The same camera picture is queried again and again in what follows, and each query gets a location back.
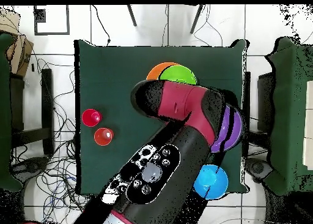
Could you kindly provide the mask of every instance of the blue bowl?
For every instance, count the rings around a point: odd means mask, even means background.
[[[206,200],[221,198],[228,188],[226,172],[216,165],[204,165],[193,184],[196,192]]]

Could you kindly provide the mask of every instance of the black border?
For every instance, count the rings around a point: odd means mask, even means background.
[[[70,12],[69,12],[68,5],[66,5],[65,8],[66,8],[66,27],[67,27],[66,32],[38,32],[38,30],[37,30],[38,21],[35,19],[34,20],[35,36],[38,36],[38,35],[44,35],[44,36],[47,36],[47,35],[70,35]],[[34,14],[35,14],[36,10],[37,10],[37,6],[34,6]]]
[[[75,159],[76,159],[76,187],[75,192],[81,194],[81,142],[80,142],[80,133],[81,133],[81,94],[80,94],[80,73],[79,73],[79,43],[78,40],[74,40],[74,75],[75,75]]]

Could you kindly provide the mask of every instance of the floor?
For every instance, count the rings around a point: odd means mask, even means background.
[[[69,35],[34,35],[33,6],[4,6],[14,9],[21,15],[20,32],[34,43],[34,53],[39,59],[41,68],[45,62],[53,70],[54,96],[70,92],[73,89],[73,61],[75,39],[83,39],[94,45],[107,44],[107,35],[103,31],[93,6],[69,6]],[[168,30],[164,29],[167,23],[166,5],[132,5],[137,27],[128,13],[127,6],[96,6],[98,16],[108,32],[110,45],[138,46],[163,45],[202,46],[207,42],[213,47],[228,47],[234,40],[247,39],[250,42],[247,56],[247,70],[251,72],[251,128],[256,130],[257,114],[257,77],[271,71],[270,64],[264,55],[271,53],[274,42],[281,36],[294,36],[298,34],[303,43],[313,31],[313,15],[307,14],[305,6],[292,6],[289,13],[295,14],[293,20],[287,25],[288,20],[278,5],[210,5],[202,12],[196,26],[197,31],[206,21],[206,14],[210,9],[207,23],[196,33],[198,40],[190,34],[197,7],[186,5],[170,5],[169,9],[169,42]],[[37,6],[38,9],[46,9],[46,23],[38,24],[38,32],[65,32],[66,16],[65,6]],[[306,44],[313,43],[313,36],[308,38]],[[31,64],[37,65],[35,55],[31,56]],[[26,87],[24,90],[24,126],[25,130],[41,127],[41,91],[40,76],[38,71],[31,71],[29,67],[25,76]],[[66,111],[67,117],[75,121],[75,94],[71,92],[57,98],[57,102]],[[58,106],[57,110],[65,115]],[[55,118],[55,130],[59,130],[57,117]],[[56,141],[70,140],[73,138],[69,129],[64,128]],[[250,152],[260,149],[251,147]],[[23,147],[17,149],[17,154],[24,151]],[[41,141],[28,145],[28,151],[21,158],[43,155]],[[60,148],[55,160],[66,157],[65,148]],[[75,174],[73,161],[64,161],[69,166],[68,170]],[[55,182],[53,177],[35,177],[26,186],[25,214],[29,220],[42,221],[44,213],[47,214],[51,207],[50,193],[60,188],[61,182]],[[198,224],[263,224],[265,218],[265,194],[263,187],[252,181],[245,174],[245,184],[250,191],[241,195],[228,194],[218,201],[210,201]],[[64,206],[54,210],[51,219],[61,224],[71,224],[80,211],[69,211]]]

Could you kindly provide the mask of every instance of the red cup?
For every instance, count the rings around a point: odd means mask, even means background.
[[[95,132],[95,142],[100,146],[108,145],[113,139],[113,131],[107,128],[99,128]]]
[[[87,109],[83,112],[83,115],[81,116],[81,120],[83,121],[83,124],[85,124],[88,127],[94,127],[96,126],[102,119],[101,113],[94,109]]]

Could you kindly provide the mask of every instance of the orange cup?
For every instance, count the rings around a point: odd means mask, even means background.
[[[108,128],[99,128],[95,132],[94,139],[95,142],[100,146],[108,145],[113,139],[114,133]]]

